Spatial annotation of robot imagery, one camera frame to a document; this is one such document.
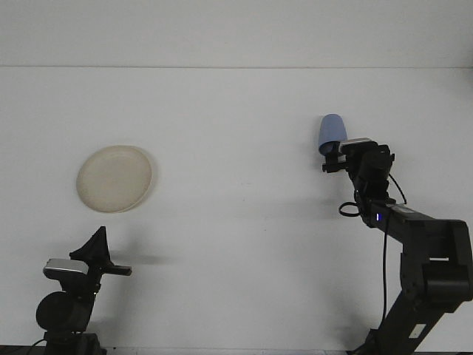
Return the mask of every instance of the plate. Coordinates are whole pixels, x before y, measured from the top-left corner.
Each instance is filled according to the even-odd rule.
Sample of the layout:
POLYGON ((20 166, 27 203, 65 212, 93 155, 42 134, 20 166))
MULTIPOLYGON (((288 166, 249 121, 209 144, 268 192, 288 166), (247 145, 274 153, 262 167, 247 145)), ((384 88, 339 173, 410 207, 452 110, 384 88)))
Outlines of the plate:
POLYGON ((88 207, 99 212, 124 212, 146 195, 152 181, 148 158, 135 146, 108 146, 81 167, 76 187, 88 207))

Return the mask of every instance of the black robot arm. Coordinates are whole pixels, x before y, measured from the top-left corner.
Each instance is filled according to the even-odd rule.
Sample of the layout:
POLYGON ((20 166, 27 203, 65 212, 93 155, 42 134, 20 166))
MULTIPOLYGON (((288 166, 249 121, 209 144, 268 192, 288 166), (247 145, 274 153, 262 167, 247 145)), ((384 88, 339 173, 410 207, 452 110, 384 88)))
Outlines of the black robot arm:
POLYGON ((132 269, 110 260, 106 229, 100 227, 69 259, 50 259, 44 275, 57 280, 62 291, 46 296, 36 310, 38 324, 47 332, 44 355, 103 355, 96 334, 83 334, 104 274, 129 276, 132 269))
POLYGON ((393 161, 388 146, 363 138, 335 144, 323 165, 326 172, 346 170, 364 223, 403 245, 401 293, 379 329, 348 352, 352 355, 412 354, 445 313, 473 299, 466 223, 435 219, 396 204, 387 193, 393 161))

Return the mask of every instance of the white table surface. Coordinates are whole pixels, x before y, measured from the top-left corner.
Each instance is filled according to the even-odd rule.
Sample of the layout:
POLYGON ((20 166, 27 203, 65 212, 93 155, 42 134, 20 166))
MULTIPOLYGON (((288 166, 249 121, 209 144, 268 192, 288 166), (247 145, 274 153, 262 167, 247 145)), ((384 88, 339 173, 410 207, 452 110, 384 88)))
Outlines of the white table surface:
MULTIPOLYGON (((412 208, 471 224, 472 98, 471 70, 0 69, 0 342, 42 335, 35 308, 59 289, 42 267, 104 225, 134 269, 103 278, 105 346, 354 348, 381 316, 382 235, 338 215, 352 189, 321 172, 321 117, 388 143, 412 208), (101 214, 75 178, 113 144, 145 149, 157 179, 101 214)), ((472 322, 462 305, 420 350, 471 350, 472 322)))

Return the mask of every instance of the white backdrop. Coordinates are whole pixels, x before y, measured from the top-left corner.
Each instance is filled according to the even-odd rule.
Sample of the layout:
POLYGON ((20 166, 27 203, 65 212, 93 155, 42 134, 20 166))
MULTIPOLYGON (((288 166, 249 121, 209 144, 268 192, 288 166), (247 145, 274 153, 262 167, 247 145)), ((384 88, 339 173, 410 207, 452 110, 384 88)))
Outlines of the white backdrop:
POLYGON ((1 65, 471 67, 471 0, 3 0, 1 65))
MULTIPOLYGON (((412 208, 471 224, 472 94, 471 70, 0 69, 0 343, 40 337, 35 308, 59 289, 42 267, 105 225, 134 274, 103 278, 90 330, 104 345, 355 347, 381 316, 382 235, 338 216, 352 190, 321 172, 321 117, 388 143, 412 208), (123 214, 75 192, 112 144, 157 171, 123 214)), ((422 349, 471 350, 472 322, 462 305, 422 349)))

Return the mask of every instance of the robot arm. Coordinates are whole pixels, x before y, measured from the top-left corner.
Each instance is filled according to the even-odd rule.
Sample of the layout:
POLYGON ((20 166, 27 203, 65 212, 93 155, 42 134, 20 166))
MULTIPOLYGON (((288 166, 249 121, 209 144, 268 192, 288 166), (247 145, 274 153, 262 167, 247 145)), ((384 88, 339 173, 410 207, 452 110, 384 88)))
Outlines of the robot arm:
POLYGON ((462 220, 426 216, 389 197, 394 155, 388 146, 367 138, 332 144, 323 170, 346 170, 364 223, 403 245, 401 293, 379 329, 371 330, 367 341, 349 354, 412 354, 445 313, 473 299, 468 227, 462 220))

